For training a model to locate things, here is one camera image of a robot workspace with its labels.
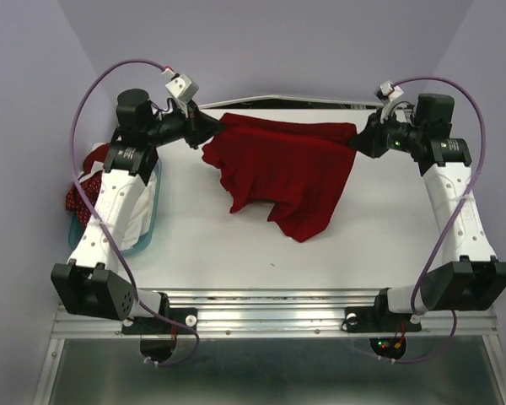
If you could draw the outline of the plain red skirt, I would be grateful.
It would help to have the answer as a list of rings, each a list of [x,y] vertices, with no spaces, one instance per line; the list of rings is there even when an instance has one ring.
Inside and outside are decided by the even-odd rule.
[[[353,123],[270,121],[232,113],[202,148],[232,197],[231,213],[270,202],[270,222],[297,242],[323,232],[342,196],[356,153],[347,143]]]

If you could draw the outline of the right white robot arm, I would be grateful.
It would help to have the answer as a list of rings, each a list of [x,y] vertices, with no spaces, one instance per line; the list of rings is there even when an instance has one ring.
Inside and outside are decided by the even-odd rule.
[[[428,311],[486,311],[506,288],[506,262],[498,259],[482,226],[473,195],[467,142],[452,138],[455,101],[444,94],[420,94],[404,120],[396,116],[400,89],[379,92],[382,106],[348,145],[372,159],[388,150],[409,154],[425,184],[440,242],[441,264],[414,286],[388,288],[371,309],[372,322],[390,329],[401,314]]]

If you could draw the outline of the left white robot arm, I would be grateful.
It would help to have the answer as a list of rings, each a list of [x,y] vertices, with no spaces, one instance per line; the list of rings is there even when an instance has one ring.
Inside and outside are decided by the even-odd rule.
[[[193,149],[222,131],[200,112],[196,86],[168,85],[171,112],[157,116],[148,92],[129,89],[117,97],[117,128],[103,165],[100,194],[81,241],[67,263],[57,263],[51,281],[68,313],[123,321],[142,317],[151,332],[170,325],[165,294],[140,293],[133,277],[122,278],[120,247],[133,209],[159,161],[158,147],[180,139]]]

